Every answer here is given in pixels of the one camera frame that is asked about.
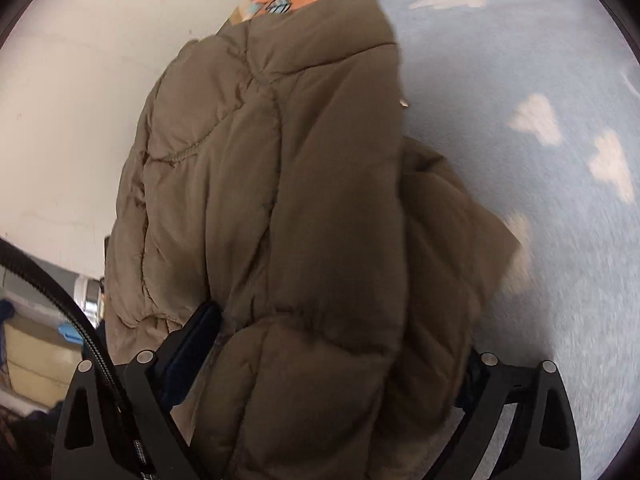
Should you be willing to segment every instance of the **cable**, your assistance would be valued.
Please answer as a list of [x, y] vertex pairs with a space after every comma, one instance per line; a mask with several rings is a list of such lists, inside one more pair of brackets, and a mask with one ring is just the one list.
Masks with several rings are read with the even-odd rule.
[[[49, 276], [40, 266], [24, 254], [20, 249], [0, 238], [0, 266], [5, 267], [25, 282], [29, 283], [51, 303], [62, 312], [69, 322], [78, 330], [84, 339], [91, 356], [100, 370], [107, 387], [113, 394], [116, 406], [122, 414], [122, 421], [125, 430], [129, 433], [132, 441], [139, 439], [138, 429], [133, 417], [131, 402], [127, 395], [116, 368], [105, 350], [100, 339], [95, 333], [94, 327], [89, 323], [80, 307], [76, 305], [73, 298], [64, 288], [51, 276]], [[136, 454], [143, 465], [148, 463], [148, 459], [142, 447], [136, 447]]]

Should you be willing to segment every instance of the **silver bolt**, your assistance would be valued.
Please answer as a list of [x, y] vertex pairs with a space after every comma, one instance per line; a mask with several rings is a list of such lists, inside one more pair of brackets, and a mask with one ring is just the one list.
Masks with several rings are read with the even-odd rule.
[[495, 366], [498, 364], [498, 358], [493, 355], [491, 352], [485, 352], [480, 356], [482, 362], [487, 366]]
[[553, 374], [555, 373], [556, 370], [558, 370], [556, 363], [553, 361], [543, 361], [542, 368], [544, 369], [545, 372], [549, 374]]
[[93, 364], [91, 361], [89, 361], [89, 359], [85, 359], [78, 365], [78, 371], [82, 373], [88, 372], [89, 370], [91, 370], [92, 365]]
[[151, 359], [154, 358], [154, 353], [151, 350], [143, 350], [136, 357], [136, 361], [138, 361], [141, 365], [146, 365], [151, 362]]

